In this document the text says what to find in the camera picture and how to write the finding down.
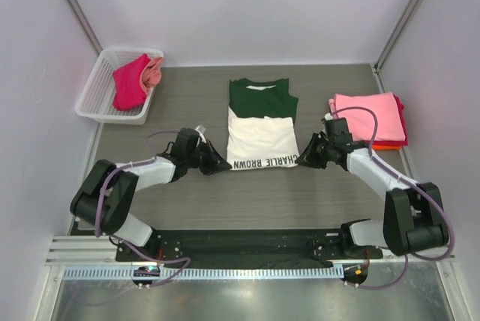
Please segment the white and green t-shirt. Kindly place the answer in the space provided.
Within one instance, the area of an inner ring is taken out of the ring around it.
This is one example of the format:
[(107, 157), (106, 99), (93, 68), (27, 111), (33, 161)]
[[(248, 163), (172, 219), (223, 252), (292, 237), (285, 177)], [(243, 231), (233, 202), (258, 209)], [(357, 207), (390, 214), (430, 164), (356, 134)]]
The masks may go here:
[(229, 82), (226, 160), (232, 171), (297, 165), (298, 102), (290, 94), (288, 79)]

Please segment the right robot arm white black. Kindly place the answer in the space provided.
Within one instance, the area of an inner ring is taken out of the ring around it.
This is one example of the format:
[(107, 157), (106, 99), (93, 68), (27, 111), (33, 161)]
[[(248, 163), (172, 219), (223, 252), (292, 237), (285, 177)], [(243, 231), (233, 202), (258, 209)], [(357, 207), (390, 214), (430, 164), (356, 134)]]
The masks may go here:
[(325, 118), (323, 126), (313, 134), (297, 164), (314, 169), (336, 164), (361, 179), (384, 201), (381, 221), (363, 219), (341, 225), (337, 245), (345, 257), (356, 257), (367, 246), (387, 248), (403, 256), (449, 245), (449, 226), (435, 184), (421, 184), (406, 177), (366, 142), (355, 141), (345, 118)]

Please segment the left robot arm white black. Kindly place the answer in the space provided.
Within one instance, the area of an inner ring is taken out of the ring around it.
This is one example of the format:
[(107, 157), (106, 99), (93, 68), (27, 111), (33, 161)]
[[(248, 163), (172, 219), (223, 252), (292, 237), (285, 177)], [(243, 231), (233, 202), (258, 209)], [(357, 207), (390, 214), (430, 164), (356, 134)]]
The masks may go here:
[(158, 231), (131, 214), (135, 193), (176, 182), (191, 169), (211, 176), (232, 168), (201, 127), (174, 134), (175, 140), (164, 151), (146, 160), (97, 161), (72, 199), (71, 214), (91, 224), (97, 237), (115, 237), (132, 245), (143, 260), (154, 259), (160, 250)]

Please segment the folded light pink t-shirt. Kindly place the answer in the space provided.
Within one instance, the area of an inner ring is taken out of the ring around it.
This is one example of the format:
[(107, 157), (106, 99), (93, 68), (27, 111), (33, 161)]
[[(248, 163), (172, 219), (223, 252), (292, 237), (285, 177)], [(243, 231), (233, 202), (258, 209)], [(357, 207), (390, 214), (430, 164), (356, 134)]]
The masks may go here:
[(375, 114), (378, 123), (374, 143), (395, 144), (404, 140), (404, 132), (393, 95), (391, 92), (367, 96), (336, 94), (328, 104), (331, 113), (340, 110), (334, 117), (346, 119), (355, 141), (370, 141), (374, 132), (374, 117), (365, 108)]

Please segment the folded orange t-shirt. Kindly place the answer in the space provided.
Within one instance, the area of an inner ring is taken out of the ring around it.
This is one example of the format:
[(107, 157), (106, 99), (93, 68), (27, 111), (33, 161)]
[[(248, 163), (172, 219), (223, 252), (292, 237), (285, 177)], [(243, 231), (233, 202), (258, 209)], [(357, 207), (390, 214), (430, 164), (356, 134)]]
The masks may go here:
[(401, 150), (402, 145), (374, 143), (372, 148), (375, 151), (399, 151)]

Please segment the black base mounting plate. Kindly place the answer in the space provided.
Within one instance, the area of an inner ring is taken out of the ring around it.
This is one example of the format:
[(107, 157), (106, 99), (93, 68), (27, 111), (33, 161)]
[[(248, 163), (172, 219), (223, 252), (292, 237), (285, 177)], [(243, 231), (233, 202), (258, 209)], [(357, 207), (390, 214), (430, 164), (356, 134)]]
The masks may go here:
[(145, 254), (190, 258), (193, 269), (315, 269), (337, 260), (380, 260), (374, 246), (355, 246), (341, 229), (163, 230)]

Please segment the folded crimson t-shirt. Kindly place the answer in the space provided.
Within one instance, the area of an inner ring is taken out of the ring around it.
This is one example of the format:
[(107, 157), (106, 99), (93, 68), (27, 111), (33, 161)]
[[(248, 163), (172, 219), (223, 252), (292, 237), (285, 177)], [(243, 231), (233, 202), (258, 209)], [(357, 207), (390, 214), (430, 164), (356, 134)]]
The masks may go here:
[(398, 147), (404, 147), (404, 146), (407, 146), (409, 144), (407, 128), (406, 128), (405, 121), (404, 121), (404, 105), (401, 103), (400, 98), (396, 94), (393, 94), (393, 96), (394, 96), (394, 99), (396, 100), (396, 103), (397, 103), (400, 123), (401, 123), (402, 129), (403, 129), (403, 134), (404, 134), (404, 140), (403, 141), (395, 141), (394, 144)]

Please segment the magenta crumpled t-shirt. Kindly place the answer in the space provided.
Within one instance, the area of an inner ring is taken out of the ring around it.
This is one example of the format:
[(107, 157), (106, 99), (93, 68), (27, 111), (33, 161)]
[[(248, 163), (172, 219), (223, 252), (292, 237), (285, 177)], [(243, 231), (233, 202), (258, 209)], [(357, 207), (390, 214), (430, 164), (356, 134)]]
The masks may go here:
[(112, 104), (117, 110), (127, 111), (145, 103), (147, 92), (141, 75), (150, 61), (146, 54), (142, 54), (113, 72), (115, 97)]

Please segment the salmon crumpled t-shirt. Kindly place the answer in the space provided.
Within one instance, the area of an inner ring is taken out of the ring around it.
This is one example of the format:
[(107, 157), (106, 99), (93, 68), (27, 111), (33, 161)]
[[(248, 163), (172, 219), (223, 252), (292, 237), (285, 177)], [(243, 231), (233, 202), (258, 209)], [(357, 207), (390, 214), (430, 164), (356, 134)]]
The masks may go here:
[(151, 59), (140, 74), (140, 85), (142, 86), (143, 91), (148, 94), (152, 88), (154, 88), (160, 81), (162, 77), (161, 65), (163, 64), (164, 58), (157, 57)]

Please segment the white plastic laundry basket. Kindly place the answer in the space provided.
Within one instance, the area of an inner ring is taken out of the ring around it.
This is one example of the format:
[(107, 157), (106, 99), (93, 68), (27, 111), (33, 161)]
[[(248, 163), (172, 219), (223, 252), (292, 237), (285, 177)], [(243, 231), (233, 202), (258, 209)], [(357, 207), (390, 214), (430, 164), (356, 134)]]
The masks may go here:
[(113, 106), (116, 93), (113, 72), (143, 54), (153, 59), (162, 56), (163, 52), (131, 46), (110, 46), (102, 50), (76, 102), (76, 114), (99, 123), (144, 125), (154, 91), (150, 91), (144, 104), (133, 109), (121, 111)]

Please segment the right aluminium frame post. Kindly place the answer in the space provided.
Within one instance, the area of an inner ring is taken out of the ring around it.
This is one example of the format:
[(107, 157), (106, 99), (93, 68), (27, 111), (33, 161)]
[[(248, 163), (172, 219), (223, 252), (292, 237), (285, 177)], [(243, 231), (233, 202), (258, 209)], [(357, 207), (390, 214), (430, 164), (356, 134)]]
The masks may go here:
[(406, 3), (405, 8), (403, 9), (402, 14), (400, 15), (399, 20), (395, 24), (392, 33), (388, 37), (388, 40), (385, 46), (382, 49), (382, 52), (379, 55), (376, 63), (373, 66), (373, 69), (379, 73), (383, 68), (384, 64), (387, 62), (389, 56), (391, 55), (395, 45), (399, 41), (401, 35), (405, 31), (406, 27), (408, 26), (409, 22), (414, 16), (414, 13), (418, 9), (419, 5), (421, 4), (422, 0), (408, 0)]

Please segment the aluminium frame post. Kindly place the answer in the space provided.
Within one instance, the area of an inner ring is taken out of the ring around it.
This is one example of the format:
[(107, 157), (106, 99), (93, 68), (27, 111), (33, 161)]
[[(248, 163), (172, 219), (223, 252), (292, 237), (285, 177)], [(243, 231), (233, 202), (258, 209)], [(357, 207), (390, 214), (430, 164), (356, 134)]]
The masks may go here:
[(91, 48), (99, 55), (103, 49), (78, 0), (65, 0)]
[(399, 20), (395, 24), (392, 33), (388, 37), (388, 40), (385, 46), (382, 49), (382, 52), (379, 55), (376, 63), (373, 66), (373, 69), (379, 73), (383, 68), (384, 64), (387, 62), (389, 56), (391, 55), (395, 45), (399, 41), (401, 35), (405, 31), (406, 27), (408, 26), (409, 22), (414, 16), (414, 13), (418, 9), (419, 5), (421, 4), (422, 0), (408, 0), (406, 3), (405, 8), (403, 9), (402, 14), (400, 15)]

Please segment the left aluminium frame post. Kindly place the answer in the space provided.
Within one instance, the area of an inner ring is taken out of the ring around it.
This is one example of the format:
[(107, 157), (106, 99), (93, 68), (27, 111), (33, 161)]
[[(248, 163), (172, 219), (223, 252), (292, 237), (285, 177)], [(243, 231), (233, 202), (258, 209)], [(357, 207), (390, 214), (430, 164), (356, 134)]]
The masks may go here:
[(103, 49), (78, 0), (65, 0), (91, 48), (99, 55)]

